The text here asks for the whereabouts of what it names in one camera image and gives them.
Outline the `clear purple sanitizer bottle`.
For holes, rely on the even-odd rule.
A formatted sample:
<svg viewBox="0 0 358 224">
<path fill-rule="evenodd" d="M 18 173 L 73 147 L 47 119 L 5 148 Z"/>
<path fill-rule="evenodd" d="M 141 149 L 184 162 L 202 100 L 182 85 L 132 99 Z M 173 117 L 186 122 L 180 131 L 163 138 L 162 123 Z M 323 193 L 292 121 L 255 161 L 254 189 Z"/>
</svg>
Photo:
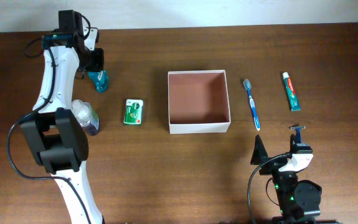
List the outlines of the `clear purple sanitizer bottle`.
<svg viewBox="0 0 358 224">
<path fill-rule="evenodd" d="M 100 119 L 90 103 L 73 100 L 72 113 L 87 134 L 95 136 L 99 133 Z"/>
</svg>

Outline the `white cardboard box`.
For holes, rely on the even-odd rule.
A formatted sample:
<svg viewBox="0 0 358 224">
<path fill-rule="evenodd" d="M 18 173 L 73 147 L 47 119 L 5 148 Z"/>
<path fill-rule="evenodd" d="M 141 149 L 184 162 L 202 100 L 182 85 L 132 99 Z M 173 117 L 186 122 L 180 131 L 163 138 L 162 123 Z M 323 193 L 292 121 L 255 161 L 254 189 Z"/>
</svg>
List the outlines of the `white cardboard box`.
<svg viewBox="0 0 358 224">
<path fill-rule="evenodd" d="M 225 70 L 167 74 L 169 132 L 225 133 L 231 124 Z"/>
</svg>

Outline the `teal mouthwash bottle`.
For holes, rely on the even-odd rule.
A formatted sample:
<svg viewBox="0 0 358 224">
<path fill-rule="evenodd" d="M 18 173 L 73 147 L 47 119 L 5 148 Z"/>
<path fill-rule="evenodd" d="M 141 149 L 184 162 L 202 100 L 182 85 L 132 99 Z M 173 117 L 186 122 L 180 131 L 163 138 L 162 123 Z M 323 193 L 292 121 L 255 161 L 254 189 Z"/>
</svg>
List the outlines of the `teal mouthwash bottle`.
<svg viewBox="0 0 358 224">
<path fill-rule="evenodd" d="M 108 89 L 109 77 L 105 70 L 100 72 L 88 72 L 88 76 L 94 82 L 98 92 L 103 93 Z"/>
</svg>

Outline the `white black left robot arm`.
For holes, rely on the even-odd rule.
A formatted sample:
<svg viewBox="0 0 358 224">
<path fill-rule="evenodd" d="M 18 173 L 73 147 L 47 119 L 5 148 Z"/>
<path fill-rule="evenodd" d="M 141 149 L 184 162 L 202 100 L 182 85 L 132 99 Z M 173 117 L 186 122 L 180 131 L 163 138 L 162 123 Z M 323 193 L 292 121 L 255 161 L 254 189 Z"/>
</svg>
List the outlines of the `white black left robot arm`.
<svg viewBox="0 0 358 224">
<path fill-rule="evenodd" d="M 88 139 L 72 112 L 75 74 L 103 71 L 99 32 L 74 10 L 59 11 L 59 26 L 40 39 L 44 74 L 32 111 L 20 126 L 35 162 L 55 180 L 72 223 L 104 223 L 87 177 Z"/>
</svg>

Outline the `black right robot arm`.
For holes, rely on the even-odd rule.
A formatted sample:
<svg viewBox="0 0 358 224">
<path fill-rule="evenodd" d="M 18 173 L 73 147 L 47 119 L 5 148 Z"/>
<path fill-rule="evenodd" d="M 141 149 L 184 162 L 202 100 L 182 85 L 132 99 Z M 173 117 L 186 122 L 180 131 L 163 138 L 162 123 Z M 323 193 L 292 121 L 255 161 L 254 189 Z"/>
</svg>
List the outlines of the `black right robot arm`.
<svg viewBox="0 0 358 224">
<path fill-rule="evenodd" d="M 255 146 L 251 165 L 256 165 L 252 172 L 247 189 L 247 204 L 250 218 L 254 217 L 250 194 L 251 184 L 256 173 L 270 175 L 275 185 L 278 206 L 281 215 L 273 217 L 272 223 L 316 223 L 316 217 L 321 214 L 322 187 L 310 180 L 299 180 L 298 172 L 305 170 L 313 158 L 310 145 L 299 140 L 297 135 L 290 136 L 290 150 L 274 157 L 269 157 L 261 137 L 255 136 Z"/>
</svg>

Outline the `green white soap packet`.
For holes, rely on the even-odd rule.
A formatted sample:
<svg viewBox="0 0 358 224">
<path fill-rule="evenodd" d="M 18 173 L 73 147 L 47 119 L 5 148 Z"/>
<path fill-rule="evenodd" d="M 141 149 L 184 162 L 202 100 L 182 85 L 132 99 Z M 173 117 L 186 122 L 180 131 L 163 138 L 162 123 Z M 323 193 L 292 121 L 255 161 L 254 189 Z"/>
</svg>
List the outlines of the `green white soap packet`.
<svg viewBox="0 0 358 224">
<path fill-rule="evenodd" d="M 126 125 L 141 125 L 143 121 L 143 100 L 127 99 L 125 103 L 124 124 Z"/>
</svg>

